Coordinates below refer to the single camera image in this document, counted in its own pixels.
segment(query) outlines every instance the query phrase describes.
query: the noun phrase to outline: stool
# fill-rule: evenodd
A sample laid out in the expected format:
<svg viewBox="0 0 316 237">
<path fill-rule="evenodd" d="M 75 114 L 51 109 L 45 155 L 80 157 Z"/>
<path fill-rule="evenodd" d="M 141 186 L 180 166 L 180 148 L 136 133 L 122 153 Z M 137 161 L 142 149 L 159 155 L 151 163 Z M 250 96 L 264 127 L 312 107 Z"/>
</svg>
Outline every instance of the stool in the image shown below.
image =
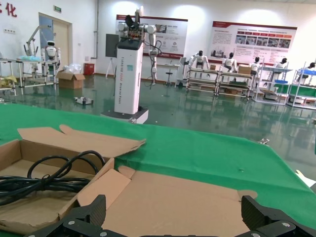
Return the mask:
<svg viewBox="0 0 316 237">
<path fill-rule="evenodd" d="M 169 70 L 169 72 L 167 72 L 166 74 L 168 75 L 168 81 L 165 82 L 164 85 L 171 86 L 170 75 L 172 75 L 173 73 L 171 72 L 171 70 Z"/>
</svg>

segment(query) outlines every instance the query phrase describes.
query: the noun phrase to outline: white wall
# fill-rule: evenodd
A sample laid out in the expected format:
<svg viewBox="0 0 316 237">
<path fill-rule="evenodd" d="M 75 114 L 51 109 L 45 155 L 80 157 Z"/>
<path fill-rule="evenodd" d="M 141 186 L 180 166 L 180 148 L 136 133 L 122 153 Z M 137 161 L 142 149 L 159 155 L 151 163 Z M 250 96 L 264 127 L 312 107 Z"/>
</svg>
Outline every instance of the white wall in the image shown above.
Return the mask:
<svg viewBox="0 0 316 237">
<path fill-rule="evenodd" d="M 209 52 L 213 21 L 298 27 L 291 53 L 290 67 L 302 67 L 316 58 L 316 4 L 272 3 L 242 0 L 100 0 L 100 35 L 97 73 L 105 73 L 109 59 L 105 57 L 106 34 L 115 34 L 116 14 L 133 14 L 143 5 L 144 15 L 188 19 L 185 56 L 199 50 Z M 158 63 L 170 60 L 158 59 Z M 150 62 L 143 61 L 142 78 L 150 75 Z M 158 79 L 166 80 L 165 70 L 158 69 Z"/>
<path fill-rule="evenodd" d="M 16 7 L 17 17 L 7 15 L 6 3 Z M 0 9 L 0 52 L 4 58 L 16 59 L 25 55 L 23 44 L 29 40 L 37 26 L 39 13 L 72 23 L 73 56 L 70 63 L 84 63 L 84 57 L 94 56 L 95 0 L 2 0 Z M 53 6 L 62 8 L 62 13 L 55 12 Z M 16 31 L 16 34 L 3 32 L 4 28 Z M 35 46 L 40 48 L 40 34 L 35 36 Z M 2 74 L 9 74 L 8 66 L 2 64 Z"/>
</svg>

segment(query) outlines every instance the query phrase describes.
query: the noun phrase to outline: green table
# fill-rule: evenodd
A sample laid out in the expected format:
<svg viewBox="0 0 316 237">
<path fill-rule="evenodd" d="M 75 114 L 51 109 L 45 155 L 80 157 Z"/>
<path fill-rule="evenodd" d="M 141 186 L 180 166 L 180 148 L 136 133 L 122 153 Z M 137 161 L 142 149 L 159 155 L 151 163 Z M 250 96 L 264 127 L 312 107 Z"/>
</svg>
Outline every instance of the green table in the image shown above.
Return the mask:
<svg viewBox="0 0 316 237">
<path fill-rule="evenodd" d="M 316 229 L 316 195 L 267 146 L 244 138 L 16 104 L 0 105 L 0 114 L 0 144 L 20 139 L 18 128 L 58 129 L 60 124 L 131 139 L 146 138 L 146 145 L 117 158 L 117 166 L 254 190 L 260 204 L 282 209 L 296 221 Z"/>
<path fill-rule="evenodd" d="M 287 93 L 287 89 L 289 87 L 289 85 L 283 85 L 283 90 L 282 90 L 282 84 L 275 84 L 275 87 L 276 86 L 279 86 L 277 92 L 278 93 L 283 93 L 283 94 L 286 94 Z M 291 90 L 290 90 L 290 94 L 291 95 L 295 95 L 296 94 L 296 91 L 297 91 L 297 87 L 296 85 L 292 85 L 291 86 Z M 313 88 L 313 87 L 310 87 L 310 88 L 307 88 L 307 87 L 300 87 L 299 90 L 298 90 L 298 96 L 312 96 L 312 97 L 316 97 L 316 88 Z"/>
</svg>

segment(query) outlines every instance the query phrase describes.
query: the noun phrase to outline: chinese characters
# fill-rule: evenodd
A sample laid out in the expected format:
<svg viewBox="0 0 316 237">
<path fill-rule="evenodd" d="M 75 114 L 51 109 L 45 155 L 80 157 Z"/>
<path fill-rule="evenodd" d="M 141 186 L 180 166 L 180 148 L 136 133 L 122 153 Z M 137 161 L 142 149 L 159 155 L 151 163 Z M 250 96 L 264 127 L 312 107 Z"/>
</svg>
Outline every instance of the chinese characters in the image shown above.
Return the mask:
<svg viewBox="0 0 316 237">
<path fill-rule="evenodd" d="M 1 6 L 2 6 L 2 3 L 0 1 L 0 14 L 3 12 Z M 18 16 L 17 14 L 14 13 L 14 11 L 16 10 L 16 7 L 14 7 L 13 4 L 10 4 L 9 2 L 7 2 L 5 9 L 6 9 L 8 16 L 12 16 L 12 17 Z"/>
</svg>

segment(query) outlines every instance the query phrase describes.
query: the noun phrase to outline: red and white poster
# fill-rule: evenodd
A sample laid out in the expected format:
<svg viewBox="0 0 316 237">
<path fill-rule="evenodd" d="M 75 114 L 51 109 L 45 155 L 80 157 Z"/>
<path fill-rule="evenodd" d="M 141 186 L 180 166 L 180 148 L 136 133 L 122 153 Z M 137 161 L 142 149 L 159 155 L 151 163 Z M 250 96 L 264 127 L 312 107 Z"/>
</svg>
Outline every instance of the red and white poster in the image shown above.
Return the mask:
<svg viewBox="0 0 316 237">
<path fill-rule="evenodd" d="M 222 63 L 233 52 L 237 63 L 252 63 L 255 57 L 260 57 L 273 65 L 288 56 L 296 30 L 297 27 L 214 21 L 210 61 Z"/>
<path fill-rule="evenodd" d="M 116 29 L 118 32 L 118 24 L 125 22 L 125 15 L 117 15 Z M 140 19 L 142 24 L 155 25 L 157 28 L 156 37 L 161 41 L 162 58 L 180 59 L 183 57 L 186 44 L 188 20 L 175 18 L 162 18 L 143 16 Z M 148 55 L 149 46 L 144 47 L 144 55 Z"/>
</svg>

